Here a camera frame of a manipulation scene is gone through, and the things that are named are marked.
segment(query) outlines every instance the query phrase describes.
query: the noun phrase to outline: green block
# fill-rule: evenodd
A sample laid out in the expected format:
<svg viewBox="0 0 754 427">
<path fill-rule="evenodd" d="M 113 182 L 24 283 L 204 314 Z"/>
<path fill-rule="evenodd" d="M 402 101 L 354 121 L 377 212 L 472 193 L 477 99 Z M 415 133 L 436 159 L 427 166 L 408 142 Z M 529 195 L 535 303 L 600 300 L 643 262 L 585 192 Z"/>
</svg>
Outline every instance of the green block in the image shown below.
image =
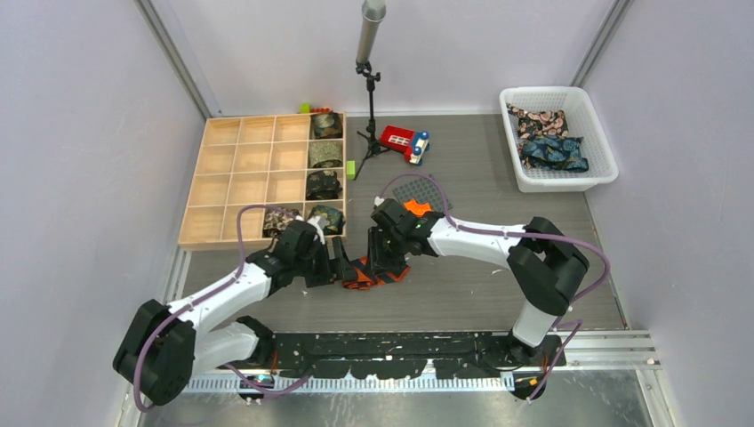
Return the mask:
<svg viewBox="0 0 754 427">
<path fill-rule="evenodd" d="M 350 180 L 356 178 L 356 162 L 353 160 L 346 162 L 346 177 Z"/>
</svg>

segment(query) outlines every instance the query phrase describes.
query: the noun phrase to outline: gray floor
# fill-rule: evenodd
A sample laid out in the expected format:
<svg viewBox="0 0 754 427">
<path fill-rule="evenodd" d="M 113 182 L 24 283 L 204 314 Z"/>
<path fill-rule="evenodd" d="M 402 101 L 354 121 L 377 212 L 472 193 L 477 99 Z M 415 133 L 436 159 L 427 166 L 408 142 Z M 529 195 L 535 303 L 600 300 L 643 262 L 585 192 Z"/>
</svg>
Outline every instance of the gray floor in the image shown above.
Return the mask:
<svg viewBox="0 0 754 427">
<path fill-rule="evenodd" d="M 349 181 L 349 257 L 366 255 L 374 196 L 396 175 L 416 171 L 432 173 L 459 219 L 513 225 L 543 216 L 564 234 L 597 243 L 582 193 L 518 191 L 499 115 L 378 117 L 378 124 L 379 131 L 387 124 L 426 129 L 432 150 L 419 168 L 397 153 L 385 153 L 367 162 L 358 181 Z M 348 121 L 350 159 L 365 153 L 364 140 L 356 136 L 365 125 L 365 118 Z M 585 254 L 592 268 L 582 287 L 602 272 L 600 260 Z M 233 251 L 193 253 L 184 294 L 211 284 L 236 264 Z M 507 330 L 516 321 L 524 297 L 509 271 L 495 272 L 498 268 L 492 264 L 451 257 L 415 257 L 409 264 L 412 270 L 403 282 L 363 292 L 339 286 L 306 289 L 297 279 L 239 315 L 254 316 L 280 332 Z M 588 329 L 623 328 L 609 284 L 579 301 L 565 318 L 583 318 Z"/>
</svg>

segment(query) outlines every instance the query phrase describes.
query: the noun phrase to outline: metal floor plate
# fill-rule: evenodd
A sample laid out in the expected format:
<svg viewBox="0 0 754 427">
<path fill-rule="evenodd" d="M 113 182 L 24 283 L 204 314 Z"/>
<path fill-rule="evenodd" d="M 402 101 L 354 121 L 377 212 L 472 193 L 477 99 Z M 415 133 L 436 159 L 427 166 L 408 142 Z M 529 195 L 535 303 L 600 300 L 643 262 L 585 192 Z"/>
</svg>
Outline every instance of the metal floor plate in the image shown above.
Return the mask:
<svg viewBox="0 0 754 427">
<path fill-rule="evenodd" d="M 246 405 L 230 393 L 184 393 L 141 426 L 651 426 L 634 371 L 557 371 L 528 406 L 506 391 L 301 393 Z"/>
</svg>

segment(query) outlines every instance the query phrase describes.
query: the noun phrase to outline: wooden compartment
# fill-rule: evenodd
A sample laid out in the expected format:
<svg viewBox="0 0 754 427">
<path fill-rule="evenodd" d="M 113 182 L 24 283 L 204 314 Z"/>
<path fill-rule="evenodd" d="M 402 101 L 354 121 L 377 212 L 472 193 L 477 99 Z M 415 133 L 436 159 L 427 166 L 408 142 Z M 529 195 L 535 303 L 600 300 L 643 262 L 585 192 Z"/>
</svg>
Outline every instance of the wooden compartment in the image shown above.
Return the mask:
<svg viewBox="0 0 754 427">
<path fill-rule="evenodd" d="M 269 152 L 272 144 L 243 144 L 236 147 L 234 173 L 261 172 L 269 168 Z"/>
<path fill-rule="evenodd" d="M 301 202 L 304 199 L 306 171 L 270 172 L 267 182 L 267 204 Z"/>
<path fill-rule="evenodd" d="M 233 173 L 230 178 L 228 205 L 264 203 L 267 189 L 267 173 Z"/>
<path fill-rule="evenodd" d="M 222 240 L 229 240 L 233 247 L 238 241 L 237 218 L 238 211 L 245 205 L 229 205 L 222 220 Z M 241 216 L 241 234 L 244 242 L 254 241 L 261 238 L 261 225 L 264 221 L 264 211 L 261 209 L 249 209 Z"/>
<path fill-rule="evenodd" d="M 211 118 L 207 120 L 204 145 L 232 145 L 238 140 L 241 120 L 238 118 Z"/>
<path fill-rule="evenodd" d="M 230 174 L 197 175 L 191 184 L 189 206 L 223 206 L 228 195 Z"/>
<path fill-rule="evenodd" d="M 217 241 L 220 238 L 225 206 L 186 209 L 178 244 L 182 247 Z"/>
<path fill-rule="evenodd" d="M 300 171 L 307 166 L 307 142 L 277 142 L 272 146 L 270 171 Z"/>
<path fill-rule="evenodd" d="M 346 132 L 342 114 L 341 119 Z M 310 123 L 310 114 L 207 120 L 180 229 L 180 247 L 237 248 L 236 217 L 246 205 L 293 207 L 304 217 L 313 206 L 328 205 L 342 210 L 347 221 L 348 181 L 343 167 L 332 168 L 343 186 L 337 200 L 305 200 L 308 173 L 321 170 L 310 167 L 309 147 L 324 141 L 313 139 Z M 346 141 L 336 141 L 345 162 Z M 250 250 L 271 242 L 262 235 L 264 214 L 264 209 L 252 209 L 242 218 L 244 243 Z"/>
<path fill-rule="evenodd" d="M 236 147 L 232 145 L 202 147 L 197 160 L 197 174 L 230 173 L 235 153 Z"/>
<path fill-rule="evenodd" d="M 272 141 L 272 132 L 275 129 L 275 116 L 248 117 L 241 121 L 241 133 L 238 136 L 239 144 Z"/>
<path fill-rule="evenodd" d="M 310 114 L 277 116 L 275 141 L 306 141 L 309 139 Z"/>
</svg>

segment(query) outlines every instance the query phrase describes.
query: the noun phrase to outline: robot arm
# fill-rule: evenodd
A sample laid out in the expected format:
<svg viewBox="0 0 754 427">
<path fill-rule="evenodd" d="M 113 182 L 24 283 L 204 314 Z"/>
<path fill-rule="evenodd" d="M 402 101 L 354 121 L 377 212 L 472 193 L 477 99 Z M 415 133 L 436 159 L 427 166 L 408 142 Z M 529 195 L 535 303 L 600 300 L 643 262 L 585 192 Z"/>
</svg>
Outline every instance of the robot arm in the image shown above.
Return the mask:
<svg viewBox="0 0 754 427">
<path fill-rule="evenodd" d="M 243 307 L 290 285 L 294 277 L 303 276 L 308 287 L 356 278 L 339 238 L 333 240 L 335 258 L 330 259 L 320 221 L 315 217 L 288 224 L 268 249 L 245 259 L 236 283 L 212 298 L 195 303 L 235 279 L 234 271 L 181 300 L 166 305 L 155 300 L 142 304 L 113 360 L 113 368 L 133 383 L 136 360 L 147 338 L 161 322 L 187 305 L 190 310 L 180 314 L 148 349 L 141 370 L 141 392 L 152 402 L 166 404 L 178 396 L 191 376 L 230 361 L 264 364 L 274 350 L 274 342 L 272 331 L 261 322 L 245 316 L 229 326 L 213 329 Z"/>
<path fill-rule="evenodd" d="M 537 351 L 555 320 L 566 314 L 589 262 L 575 246 L 565 243 L 514 238 L 511 232 L 562 235 L 550 221 L 534 218 L 528 225 L 489 225 L 454 220 L 457 225 L 490 234 L 458 230 L 443 214 L 421 218 L 393 199 L 375 199 L 369 230 L 369 268 L 375 272 L 398 268 L 408 253 L 464 256 L 511 270 L 526 303 L 510 334 L 517 347 L 511 356 L 526 363 Z"/>
</svg>

